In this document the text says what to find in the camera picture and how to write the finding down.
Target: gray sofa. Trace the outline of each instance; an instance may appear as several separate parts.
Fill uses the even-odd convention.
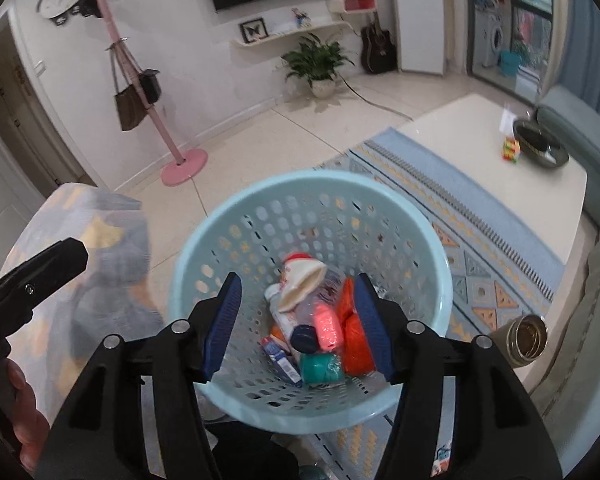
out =
[[[600,436],[600,239],[589,254],[584,297],[532,400],[566,475]]]
[[[536,119],[564,143],[587,171],[584,209],[600,226],[600,116],[558,85],[538,103]]]

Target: ashtray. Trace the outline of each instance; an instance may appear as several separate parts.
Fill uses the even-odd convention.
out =
[[[513,136],[522,152],[543,168],[555,170],[569,161],[569,153],[560,140],[536,121],[514,121]]]

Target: coat rack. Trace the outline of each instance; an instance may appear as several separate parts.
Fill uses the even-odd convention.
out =
[[[109,31],[111,43],[113,44],[112,48],[117,50],[116,54],[118,54],[118,59],[120,61],[120,65],[122,66],[122,70],[124,70],[129,80],[136,88],[136,91],[140,96],[140,100],[142,101],[142,105],[146,109],[147,115],[149,115],[151,120],[154,122],[155,129],[158,130],[162,140],[164,140],[169,151],[173,155],[174,160],[162,168],[162,171],[160,172],[162,183],[165,186],[177,186],[178,184],[182,184],[202,170],[206,164],[208,155],[206,154],[205,150],[200,150],[199,148],[187,150],[184,154],[180,153],[180,150],[176,146],[175,142],[173,142],[173,139],[171,139],[171,136],[167,131],[167,128],[164,126],[164,123],[162,122],[160,115],[158,115],[155,107],[152,104],[149,104],[147,101],[144,90],[142,89],[142,85],[140,84],[140,80],[138,79],[138,70],[136,70],[136,67],[130,62],[130,54],[124,41],[122,41],[122,38],[120,37],[116,23],[113,21],[113,16],[111,14],[111,10],[109,9],[107,0],[96,1],[98,3],[98,8],[102,13],[102,18],[107,24],[107,30]]]

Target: blue patterned rug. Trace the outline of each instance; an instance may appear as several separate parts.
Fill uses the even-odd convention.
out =
[[[447,337],[471,341],[523,314],[546,315],[563,264],[496,198],[437,155],[389,128],[321,167],[371,176],[429,219],[445,248],[454,285]],[[454,384],[445,378],[434,471],[444,470],[449,456]],[[314,435],[312,444],[339,478],[371,479],[394,416],[395,408],[365,424]]]

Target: doorway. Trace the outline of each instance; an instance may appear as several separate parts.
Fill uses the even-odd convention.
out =
[[[94,186],[38,101],[8,23],[0,30],[0,140],[45,198],[67,182]]]
[[[553,0],[474,0],[467,68],[535,104],[549,62]]]

